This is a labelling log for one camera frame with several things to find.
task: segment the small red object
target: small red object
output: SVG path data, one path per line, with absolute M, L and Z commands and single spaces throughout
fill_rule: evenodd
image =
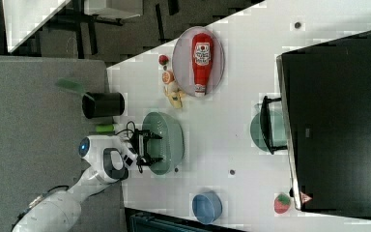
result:
M 160 55 L 158 57 L 158 62 L 161 64 L 161 65 L 166 65 L 168 63 L 168 57 L 166 55 Z
M 279 194 L 273 201 L 273 209 L 277 214 L 283 214 L 289 210 L 291 198 L 286 194 Z

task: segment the green bowl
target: green bowl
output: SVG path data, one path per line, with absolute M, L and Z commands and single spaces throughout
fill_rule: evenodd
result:
M 149 155 L 152 158 L 163 158 L 150 166 L 155 174 L 164 175 L 180 164 L 185 154 L 185 145 L 183 131 L 177 120 L 165 113 L 152 112 L 144 119 L 142 130 L 149 130 L 162 137 L 147 142 Z
M 282 114 L 270 110 L 273 146 L 285 146 L 287 138 L 285 135 L 284 120 Z M 265 152 L 268 152 L 264 137 L 261 132 L 260 113 L 255 115 L 251 121 L 250 128 L 251 138 L 257 147 Z

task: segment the yellow object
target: yellow object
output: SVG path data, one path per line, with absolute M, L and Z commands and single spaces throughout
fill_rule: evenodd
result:
M 164 95 L 168 98 L 171 105 L 174 108 L 182 108 L 182 98 L 186 96 L 177 84 L 176 79 L 174 78 L 174 74 L 172 71 L 166 71 L 162 74 L 162 82 L 166 84 L 164 86 Z
M 167 93 L 167 89 L 164 88 L 164 94 L 170 101 L 171 105 L 173 105 L 174 108 L 182 108 L 182 98 L 186 96 L 186 93 L 182 90 L 179 90 L 178 92 L 171 92 L 170 94 Z

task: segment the white cabinet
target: white cabinet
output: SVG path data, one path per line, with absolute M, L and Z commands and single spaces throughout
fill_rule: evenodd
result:
M 85 0 L 84 13 L 111 19 L 140 16 L 143 0 Z

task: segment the red sticker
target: red sticker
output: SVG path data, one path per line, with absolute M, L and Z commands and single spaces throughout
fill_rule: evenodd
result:
M 303 192 L 300 192 L 300 201 L 302 202 L 302 204 L 305 204 L 306 202 L 308 202 L 310 200 L 312 200 L 312 197 L 306 195 Z

